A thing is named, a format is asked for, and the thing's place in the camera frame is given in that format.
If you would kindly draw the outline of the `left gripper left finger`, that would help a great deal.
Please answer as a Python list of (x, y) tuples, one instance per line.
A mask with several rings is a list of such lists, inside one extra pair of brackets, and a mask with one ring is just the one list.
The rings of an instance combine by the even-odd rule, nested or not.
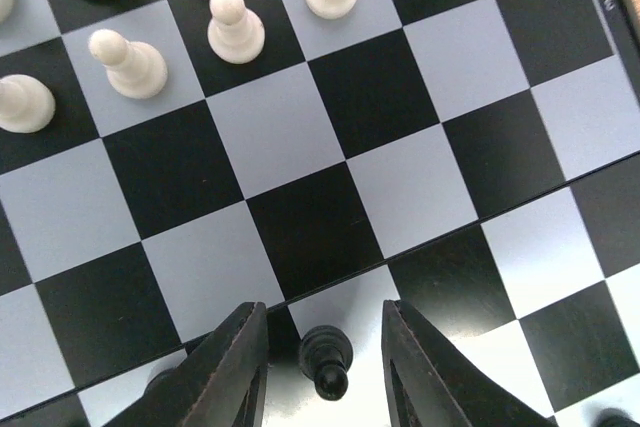
[(260, 426), (268, 372), (262, 302), (240, 304), (172, 374), (110, 426)]

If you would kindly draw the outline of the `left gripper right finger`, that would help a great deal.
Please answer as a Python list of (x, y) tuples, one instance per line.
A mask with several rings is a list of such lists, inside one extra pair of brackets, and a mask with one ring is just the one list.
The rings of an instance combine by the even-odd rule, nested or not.
[(381, 349), (393, 426), (551, 426), (495, 383), (416, 308), (382, 307)]

